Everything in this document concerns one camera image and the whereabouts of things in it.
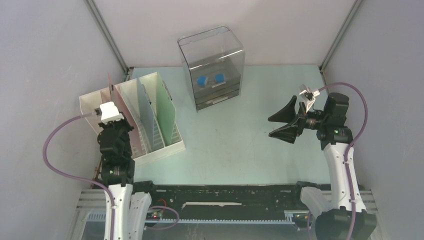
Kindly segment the clear plastic drawer box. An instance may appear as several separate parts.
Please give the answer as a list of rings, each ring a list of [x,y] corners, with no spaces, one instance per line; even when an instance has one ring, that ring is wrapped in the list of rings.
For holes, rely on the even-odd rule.
[[[182,36],[177,45],[196,111],[240,95],[246,53],[227,25]],[[224,74],[225,82],[216,83],[216,74]],[[197,84],[199,76],[208,77],[206,87]]]

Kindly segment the pink clipboard sheet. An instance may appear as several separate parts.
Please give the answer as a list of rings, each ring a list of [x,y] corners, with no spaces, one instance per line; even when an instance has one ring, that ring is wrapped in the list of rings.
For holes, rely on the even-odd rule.
[[[117,87],[116,85],[113,84],[112,78],[109,73],[107,73],[107,85],[108,85],[108,90],[110,95],[110,101],[115,104],[117,109],[120,112],[122,112],[122,114],[126,117],[129,124],[132,127],[134,127],[134,129],[129,132],[129,139],[130,139],[131,147],[133,148],[132,156],[134,158],[137,158],[143,153],[143,147],[142,147],[140,135],[139,135],[139,128],[136,124],[135,119],[131,115],[131,112],[128,106],[126,105],[124,101],[123,93],[120,87],[119,86]]]

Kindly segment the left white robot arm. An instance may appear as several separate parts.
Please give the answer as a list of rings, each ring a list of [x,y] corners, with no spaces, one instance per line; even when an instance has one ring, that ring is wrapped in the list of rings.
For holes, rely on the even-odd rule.
[[[105,185],[106,240],[140,240],[149,208],[156,206],[158,194],[150,189],[134,192],[135,161],[129,133],[134,129],[127,120],[99,123],[97,137],[101,153],[101,179]]]

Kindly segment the blue eraser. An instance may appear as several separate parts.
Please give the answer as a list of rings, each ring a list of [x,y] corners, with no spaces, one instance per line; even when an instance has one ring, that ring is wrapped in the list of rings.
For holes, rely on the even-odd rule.
[[[216,74],[214,80],[217,84],[225,82],[225,75],[223,73]]]
[[[201,75],[197,78],[196,82],[200,87],[205,88],[208,84],[208,77]]]

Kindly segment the blue clipboard sheet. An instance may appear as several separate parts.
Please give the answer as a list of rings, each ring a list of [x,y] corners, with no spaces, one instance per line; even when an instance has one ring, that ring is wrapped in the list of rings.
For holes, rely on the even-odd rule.
[[[155,150],[154,147],[154,112],[151,106],[150,97],[147,94],[145,86],[142,84],[139,77],[136,78],[137,100],[140,114],[140,120],[144,127],[146,139],[148,140],[149,152]]]

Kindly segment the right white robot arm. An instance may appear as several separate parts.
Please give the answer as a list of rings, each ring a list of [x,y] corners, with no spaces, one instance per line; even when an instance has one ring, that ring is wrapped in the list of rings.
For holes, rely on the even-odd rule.
[[[353,163],[354,138],[345,126],[349,98],[341,93],[330,93],[322,110],[308,111],[300,102],[295,111],[297,97],[275,114],[269,122],[284,123],[269,137],[294,143],[303,130],[316,131],[326,159],[331,200],[313,186],[303,186],[291,194],[291,204],[297,209],[307,207],[315,217],[315,235],[319,240],[367,240],[377,227],[377,218],[368,213],[361,197]]]

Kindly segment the green clipboard sheet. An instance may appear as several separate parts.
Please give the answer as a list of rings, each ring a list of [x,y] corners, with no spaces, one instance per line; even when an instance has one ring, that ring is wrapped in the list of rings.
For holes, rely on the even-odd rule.
[[[161,79],[156,83],[156,116],[164,143],[169,146],[172,144],[176,109]]]

